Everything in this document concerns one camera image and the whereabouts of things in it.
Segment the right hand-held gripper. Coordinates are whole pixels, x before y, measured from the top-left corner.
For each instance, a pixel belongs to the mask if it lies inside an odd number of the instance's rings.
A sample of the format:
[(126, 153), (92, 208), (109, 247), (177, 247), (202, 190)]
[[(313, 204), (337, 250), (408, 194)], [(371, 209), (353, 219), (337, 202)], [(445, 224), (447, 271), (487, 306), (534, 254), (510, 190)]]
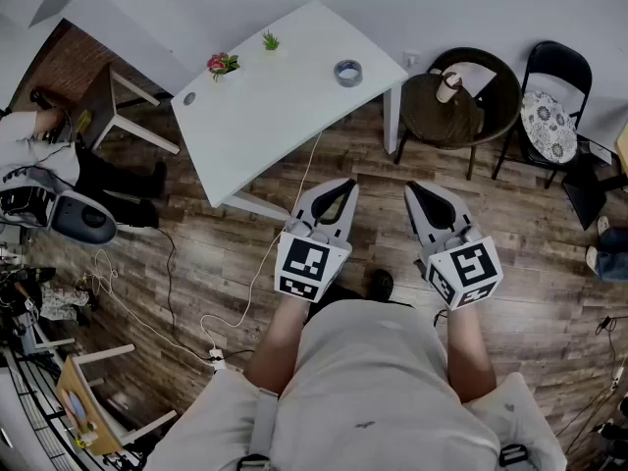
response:
[[(434, 183), (410, 181), (404, 201), (421, 245), (421, 275), (445, 308), (455, 311), (492, 296), (503, 279), (495, 243), (469, 226), (472, 216), (462, 199)], [(438, 247), (445, 232), (459, 233)]]

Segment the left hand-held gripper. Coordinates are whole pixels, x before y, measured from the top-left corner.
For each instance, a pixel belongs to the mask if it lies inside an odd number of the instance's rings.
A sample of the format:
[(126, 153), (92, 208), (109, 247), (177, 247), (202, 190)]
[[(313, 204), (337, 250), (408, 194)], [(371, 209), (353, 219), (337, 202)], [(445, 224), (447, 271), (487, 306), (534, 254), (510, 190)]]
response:
[(351, 254), (348, 236), (359, 196), (356, 180), (303, 192), (280, 235), (275, 291), (318, 302)]

